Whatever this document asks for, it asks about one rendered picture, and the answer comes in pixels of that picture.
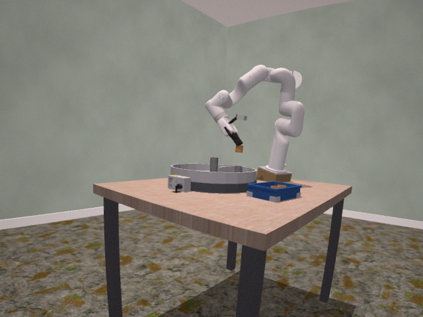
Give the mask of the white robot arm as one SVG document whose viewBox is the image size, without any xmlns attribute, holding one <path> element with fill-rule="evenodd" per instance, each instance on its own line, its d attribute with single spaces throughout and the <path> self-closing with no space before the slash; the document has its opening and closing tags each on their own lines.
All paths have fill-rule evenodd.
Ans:
<svg viewBox="0 0 423 317">
<path fill-rule="evenodd" d="M 286 166 L 285 161 L 289 147 L 288 136 L 300 136 L 305 113 L 302 103 L 294 101 L 295 77 L 289 70 L 257 65 L 239 79 L 233 92 L 229 94 L 226 90 L 221 90 L 211 100 L 207 101 L 206 109 L 217 123 L 220 118 L 227 116 L 223 108 L 230 108 L 238 103 L 252 87 L 261 81 L 282 84 L 279 113 L 291 117 L 291 119 L 280 118 L 276 121 L 270 161 L 265 167 L 273 172 L 284 173 L 286 172 L 284 165 Z"/>
</svg>

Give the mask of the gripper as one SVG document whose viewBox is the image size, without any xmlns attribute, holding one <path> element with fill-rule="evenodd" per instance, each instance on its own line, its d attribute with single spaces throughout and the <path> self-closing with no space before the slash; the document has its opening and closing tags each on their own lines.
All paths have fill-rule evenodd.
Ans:
<svg viewBox="0 0 423 317">
<path fill-rule="evenodd" d="M 236 146 L 242 145 L 243 142 L 240 140 L 239 136 L 237 135 L 238 131 L 233 124 L 229 122 L 229 116 L 223 116 L 217 122 L 217 125 L 222 130 L 224 136 L 232 138 L 234 140 Z"/>
</svg>

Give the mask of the blue crate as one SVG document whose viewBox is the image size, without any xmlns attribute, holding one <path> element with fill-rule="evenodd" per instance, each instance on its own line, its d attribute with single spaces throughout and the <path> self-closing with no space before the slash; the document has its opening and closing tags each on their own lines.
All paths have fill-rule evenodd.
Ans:
<svg viewBox="0 0 423 317">
<path fill-rule="evenodd" d="M 285 185 L 286 188 L 275 189 L 270 187 L 278 185 Z M 275 203 L 301 197 L 300 188 L 302 188 L 302 186 L 296 184 L 271 181 L 247 184 L 247 186 L 247 196 L 264 199 Z"/>
</svg>

